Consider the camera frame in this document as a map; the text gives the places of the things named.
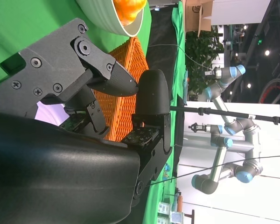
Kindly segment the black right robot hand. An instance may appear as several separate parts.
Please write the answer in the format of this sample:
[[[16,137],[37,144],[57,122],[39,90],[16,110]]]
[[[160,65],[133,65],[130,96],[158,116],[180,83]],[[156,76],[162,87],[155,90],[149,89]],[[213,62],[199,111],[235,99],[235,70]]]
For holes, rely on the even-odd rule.
[[[0,64],[0,224],[115,224],[172,152],[168,85],[79,18]]]

